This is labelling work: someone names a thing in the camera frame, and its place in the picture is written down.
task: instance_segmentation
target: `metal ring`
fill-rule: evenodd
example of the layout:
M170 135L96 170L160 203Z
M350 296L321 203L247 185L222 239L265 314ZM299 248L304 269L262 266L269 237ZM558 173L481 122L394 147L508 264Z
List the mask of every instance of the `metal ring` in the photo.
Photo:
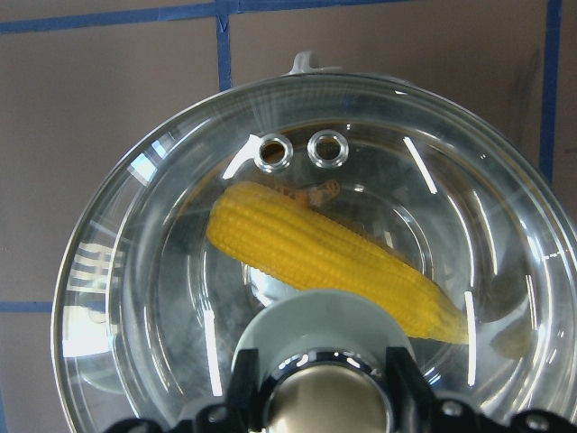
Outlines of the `metal ring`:
M367 364L358 354L341 349L313 349L305 353L293 355L289 359L280 363L262 382L259 391L259 401L263 405L262 421L264 424L268 422L270 403L274 398L278 387L293 374L319 365L338 365L355 371L360 376L363 376L372 382L373 385L375 385L375 389L380 394L380 399L386 412L388 425L385 431L387 433L392 431L393 410L388 396L388 386L382 377L383 372Z
M328 144L333 149L335 156L323 155L319 153L319 145ZM313 134L308 140L307 145L308 157L310 160L321 169L333 169L344 164L349 157L349 143L344 136L336 131L325 129Z
M279 158L275 153L282 152ZM286 169L292 160L293 149L290 140L281 134L268 134L261 138L261 145L254 155L254 163L265 173Z

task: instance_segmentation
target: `white plastic part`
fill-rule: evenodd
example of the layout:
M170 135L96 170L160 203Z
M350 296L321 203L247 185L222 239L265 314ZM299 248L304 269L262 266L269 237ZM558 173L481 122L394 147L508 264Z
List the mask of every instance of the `white plastic part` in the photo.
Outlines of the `white plastic part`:
M403 330L377 304L343 290L297 291L272 303L244 329L233 365L240 350L258 348L263 381L293 355L332 348L384 369L388 346L406 347L413 355Z
M292 69L286 75L296 74L317 74L323 72L342 72L343 68L340 66L325 66L320 68L318 66L318 57L314 51L301 51L295 57L295 62Z

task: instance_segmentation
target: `clear glass lid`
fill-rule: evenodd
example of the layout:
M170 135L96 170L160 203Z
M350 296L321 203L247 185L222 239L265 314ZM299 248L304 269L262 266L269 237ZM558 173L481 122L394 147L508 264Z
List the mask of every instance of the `clear glass lid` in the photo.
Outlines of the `clear glass lid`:
M441 97L386 78L312 74L192 106L95 194L65 253L53 315L74 429L133 416L173 426L189 401L222 395L244 329L297 290L207 238L215 202L246 181L410 263L462 312L466 344L410 338L435 391L458 392L497 421L526 408L577 418L575 234L541 177ZM236 230L255 248L264 242ZM270 255L293 260L275 245ZM348 272L329 264L310 272Z

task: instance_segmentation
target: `blue tape grid line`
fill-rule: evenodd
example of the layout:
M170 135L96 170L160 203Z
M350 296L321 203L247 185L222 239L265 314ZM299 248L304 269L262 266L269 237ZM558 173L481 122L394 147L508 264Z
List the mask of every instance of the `blue tape grid line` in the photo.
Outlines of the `blue tape grid line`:
M543 172L549 181L553 180L557 76L559 70L562 6L563 0L549 0L547 2L539 170Z
M35 20L0 22L0 34L50 32L88 26L154 23L217 15L244 14L247 12L286 11L315 7L371 5L406 1L411 0L215 0L215 2L196 5L167 6L151 9L104 12L99 14L81 14L40 18Z
M0 23L0 34L69 30L94 25L176 21L214 15L214 3L201 3L198 5L157 7L132 11L104 12L101 14L83 14L41 18L37 20L12 21Z
M231 2L216 0L216 56L218 58L218 88L221 92L233 86L231 73L231 34L229 16Z
M52 302L0 302L0 313L51 313Z
M2 391L0 391L0 433L8 433L4 411L4 402L2 401Z

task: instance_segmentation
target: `corn cob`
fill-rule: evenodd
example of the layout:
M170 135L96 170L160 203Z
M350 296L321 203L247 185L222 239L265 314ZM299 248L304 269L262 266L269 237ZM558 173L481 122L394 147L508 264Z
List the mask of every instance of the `corn cob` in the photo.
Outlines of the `corn cob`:
M299 290L340 289L380 305L408 336L464 344L464 314L411 266L292 198L253 182L228 188L207 237L222 252Z

